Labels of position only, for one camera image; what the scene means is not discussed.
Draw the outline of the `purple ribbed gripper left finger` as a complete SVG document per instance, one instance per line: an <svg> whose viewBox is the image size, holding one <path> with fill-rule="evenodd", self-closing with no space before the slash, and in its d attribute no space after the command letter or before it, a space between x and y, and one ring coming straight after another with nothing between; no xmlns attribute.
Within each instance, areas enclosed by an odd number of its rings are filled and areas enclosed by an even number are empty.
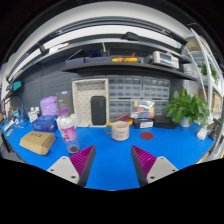
<svg viewBox="0 0 224 224"><path fill-rule="evenodd" d="M71 157L60 157L47 171L81 187L85 187L95 155L95 146L92 145Z"/></svg>

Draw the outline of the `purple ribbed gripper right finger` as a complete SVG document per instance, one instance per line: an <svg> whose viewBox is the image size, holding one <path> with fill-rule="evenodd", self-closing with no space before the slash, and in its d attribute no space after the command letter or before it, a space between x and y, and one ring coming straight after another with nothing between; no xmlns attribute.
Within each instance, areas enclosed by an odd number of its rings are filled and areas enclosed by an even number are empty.
<svg viewBox="0 0 224 224"><path fill-rule="evenodd" d="M134 145L131 146L131 157L141 187L178 171L164 156L155 157Z"/></svg>

